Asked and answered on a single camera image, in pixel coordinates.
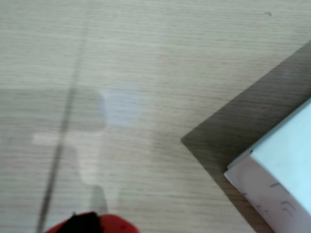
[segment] white packaging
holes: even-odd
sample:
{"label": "white packaging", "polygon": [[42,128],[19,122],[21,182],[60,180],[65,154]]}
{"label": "white packaging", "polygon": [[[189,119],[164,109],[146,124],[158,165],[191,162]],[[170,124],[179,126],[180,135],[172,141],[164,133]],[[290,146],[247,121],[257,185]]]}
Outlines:
{"label": "white packaging", "polygon": [[233,161],[225,176],[276,233],[310,233],[311,99]]}

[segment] wood grain surface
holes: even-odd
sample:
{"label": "wood grain surface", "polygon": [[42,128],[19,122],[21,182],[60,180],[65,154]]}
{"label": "wood grain surface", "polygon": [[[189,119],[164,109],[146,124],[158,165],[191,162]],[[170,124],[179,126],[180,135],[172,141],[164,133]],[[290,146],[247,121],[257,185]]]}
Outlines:
{"label": "wood grain surface", "polygon": [[143,233],[261,231],[180,139],[310,41],[310,8],[1,1],[1,232],[90,210]]}

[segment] dark line on table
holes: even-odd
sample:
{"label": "dark line on table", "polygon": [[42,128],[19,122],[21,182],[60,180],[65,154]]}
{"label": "dark line on table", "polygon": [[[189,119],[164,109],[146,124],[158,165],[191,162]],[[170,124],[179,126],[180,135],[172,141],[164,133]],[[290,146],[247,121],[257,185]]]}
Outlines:
{"label": "dark line on table", "polygon": [[86,41],[87,41],[87,34],[88,34],[88,22],[89,22],[89,16],[90,16],[90,1],[87,3],[87,9],[86,9],[86,16],[85,21],[83,25],[83,30],[81,32],[81,41],[80,46],[78,48],[77,52],[77,59],[74,64],[74,72],[72,74],[72,79],[70,83],[70,88],[67,94],[66,98],[66,104],[64,109],[64,116],[61,122],[61,127],[59,131],[59,138],[57,142],[57,146],[55,148],[54,152],[54,158],[52,162],[52,166],[50,169],[50,174],[48,178],[47,187],[45,190],[43,203],[41,205],[41,210],[39,213],[39,219],[37,223],[36,233],[43,233],[44,226],[46,223],[47,215],[49,212],[50,203],[52,200],[52,193],[55,186],[56,176],[59,168],[59,163],[61,160],[62,153],[64,151],[64,140],[66,138],[66,133],[69,128],[69,121],[70,121],[70,115],[73,107],[74,98],[76,96],[76,85],[80,76],[81,71],[81,64],[83,60],[83,55],[85,53],[86,49]]}

